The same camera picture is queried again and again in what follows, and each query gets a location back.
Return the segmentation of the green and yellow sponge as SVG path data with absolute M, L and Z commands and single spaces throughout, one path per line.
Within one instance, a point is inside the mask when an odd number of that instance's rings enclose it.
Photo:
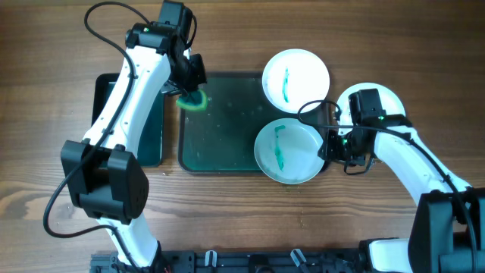
M 176 106 L 186 111 L 204 111 L 208 105 L 208 97 L 203 89 L 180 96 Z

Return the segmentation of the white plate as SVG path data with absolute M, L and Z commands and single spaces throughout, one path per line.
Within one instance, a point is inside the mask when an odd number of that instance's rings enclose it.
M 295 118 L 281 118 L 265 125 L 255 139 L 258 167 L 282 184 L 302 184 L 315 177 L 325 161 L 318 156 L 324 143 L 316 129 Z
M 316 54 L 304 49 L 287 49 L 266 64 L 261 77 L 268 101 L 281 111 L 306 113 L 327 97 L 330 73 Z
M 369 121 L 365 121 L 363 123 L 363 126 L 385 128 L 389 130 L 394 130 L 396 132 L 404 133 L 405 126 L 399 125 L 397 121 L 391 122 L 390 118 L 390 115 L 402 115 L 405 117 L 406 113 L 404 105 L 402 104 L 399 97 L 391 89 L 378 83 L 357 83 L 347 88 L 340 95 L 337 100 L 337 105 L 340 107 L 340 117 L 338 125 L 357 126 L 357 124 L 352 121 L 349 98 L 353 93 L 364 89 L 376 89 L 378 91 L 382 109 L 386 113 L 379 114 L 377 117 L 371 118 Z

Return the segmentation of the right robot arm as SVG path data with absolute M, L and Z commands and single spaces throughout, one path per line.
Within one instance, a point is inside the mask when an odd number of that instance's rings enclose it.
M 417 203 L 407 239 L 362 242 L 368 272 L 482 272 L 484 190 L 453 174 L 404 115 L 359 118 L 339 135 L 328 125 L 318 155 L 345 166 L 385 163 Z

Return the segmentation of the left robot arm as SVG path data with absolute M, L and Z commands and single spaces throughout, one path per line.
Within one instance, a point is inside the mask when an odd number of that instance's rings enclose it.
M 101 113 L 79 142 L 61 150 L 71 202 L 94 218 L 117 247 L 118 268 L 167 272 L 160 243 L 143 210 L 149 181 L 137 160 L 142 131 L 161 93 L 187 111 L 203 111 L 208 97 L 201 55 L 190 55 L 196 22 L 135 24 L 126 38 L 123 68 Z

